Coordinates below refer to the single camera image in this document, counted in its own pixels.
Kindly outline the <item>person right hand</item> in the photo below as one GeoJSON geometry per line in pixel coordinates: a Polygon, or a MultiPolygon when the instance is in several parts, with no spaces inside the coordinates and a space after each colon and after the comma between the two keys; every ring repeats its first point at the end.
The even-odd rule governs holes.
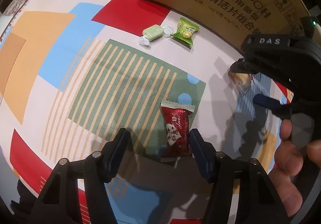
{"type": "Polygon", "coordinates": [[[288,216],[296,214],[303,203],[302,195],[292,183],[291,178],[301,171],[304,158],[296,146],[291,143],[291,133],[291,121],[283,120],[280,125],[282,142],[274,156],[276,167],[269,173],[269,178],[274,184],[288,216]]]}

